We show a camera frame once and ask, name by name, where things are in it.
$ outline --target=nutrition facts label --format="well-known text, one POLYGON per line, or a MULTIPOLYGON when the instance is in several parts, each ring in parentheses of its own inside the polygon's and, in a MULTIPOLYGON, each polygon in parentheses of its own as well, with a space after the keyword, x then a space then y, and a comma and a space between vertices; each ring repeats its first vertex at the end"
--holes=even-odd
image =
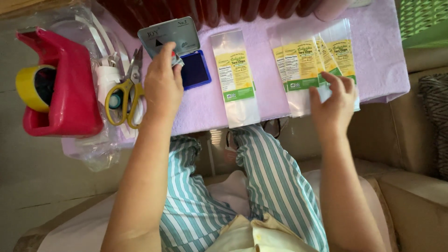
POLYGON ((218 74, 223 92, 236 89, 231 66, 218 67, 218 74))
POLYGON ((288 81, 300 79, 297 55, 286 56, 284 58, 284 64, 288 81))

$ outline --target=lavender cloth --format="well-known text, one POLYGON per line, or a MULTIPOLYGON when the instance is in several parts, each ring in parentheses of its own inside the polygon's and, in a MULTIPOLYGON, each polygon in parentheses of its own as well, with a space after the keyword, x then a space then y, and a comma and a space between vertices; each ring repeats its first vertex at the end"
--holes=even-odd
MULTIPOLYGON (((407 93, 410 85, 394 0, 375 0, 370 6, 346 10, 340 18, 350 20, 361 102, 389 102, 407 93)), ((235 28, 243 30, 262 120, 288 115, 288 102, 271 51, 267 29, 290 21, 312 23, 316 20, 314 15, 306 18, 293 15, 288 20, 277 16, 267 20, 258 17, 250 23, 240 21, 230 25, 222 21, 217 28, 204 26, 198 35, 212 82, 185 91, 172 135, 228 126, 209 37, 235 28)), ((128 52, 133 52, 140 46, 140 41, 132 38, 108 13, 100 21, 115 31, 128 52)), ((142 69, 144 76, 150 61, 145 53, 142 69)))

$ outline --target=striped pajama pants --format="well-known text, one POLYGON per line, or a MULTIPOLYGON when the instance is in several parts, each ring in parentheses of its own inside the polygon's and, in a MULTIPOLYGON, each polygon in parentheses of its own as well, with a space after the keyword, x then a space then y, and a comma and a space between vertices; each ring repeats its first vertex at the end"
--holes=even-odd
MULTIPOLYGON (((328 252, 313 190, 297 162, 260 125, 231 132, 239 147, 237 164, 244 166, 249 179, 252 214, 248 218, 262 220, 263 213, 269 213, 308 245, 328 252)), ((168 192, 160 221, 164 251, 204 252, 219 236, 220 229, 236 216, 229 204, 210 196, 200 175, 191 175, 200 150, 194 138, 171 139, 168 192)))

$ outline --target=product label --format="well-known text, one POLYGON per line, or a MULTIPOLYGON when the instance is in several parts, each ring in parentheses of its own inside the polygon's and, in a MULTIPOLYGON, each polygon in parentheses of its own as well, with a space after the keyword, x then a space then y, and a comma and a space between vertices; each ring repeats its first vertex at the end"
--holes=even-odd
POLYGON ((328 49, 333 55, 337 66, 343 76, 352 78, 356 84, 355 64, 353 61, 352 41, 343 39, 327 43, 328 49))
POLYGON ((317 53, 313 39, 283 46, 288 91, 319 86, 317 53))
POLYGON ((320 51, 322 40, 320 38, 316 38, 316 46, 317 46, 317 52, 318 57, 316 57, 316 63, 317 63, 317 79, 319 80, 319 87, 325 86, 327 84, 327 81, 322 78, 321 72, 325 71, 325 66, 322 62, 322 52, 320 51))
POLYGON ((276 59, 277 68, 280 73, 281 81, 285 92, 288 92, 288 85, 286 80, 286 69, 284 67, 284 57, 283 57, 283 47, 277 47, 272 50, 274 52, 274 57, 276 59))
POLYGON ((215 57, 224 102, 255 97, 252 75, 245 51, 215 57))

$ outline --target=floor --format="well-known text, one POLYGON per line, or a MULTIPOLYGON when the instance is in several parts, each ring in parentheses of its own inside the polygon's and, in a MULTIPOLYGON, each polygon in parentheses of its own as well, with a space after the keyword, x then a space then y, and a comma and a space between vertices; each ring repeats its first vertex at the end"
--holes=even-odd
MULTIPOLYGON (((59 138, 31 137, 23 130, 25 105, 15 90, 15 75, 35 65, 38 57, 15 39, 12 27, 0 22, 0 252, 12 251, 23 233, 62 211, 91 196, 116 191, 130 155, 130 150, 122 151, 117 165, 92 172, 63 154, 59 138)), ((198 172, 204 176, 236 168, 224 161, 226 133, 212 130, 201 138, 198 172)), ((309 117, 290 119, 279 139, 297 160, 320 153, 309 117)))

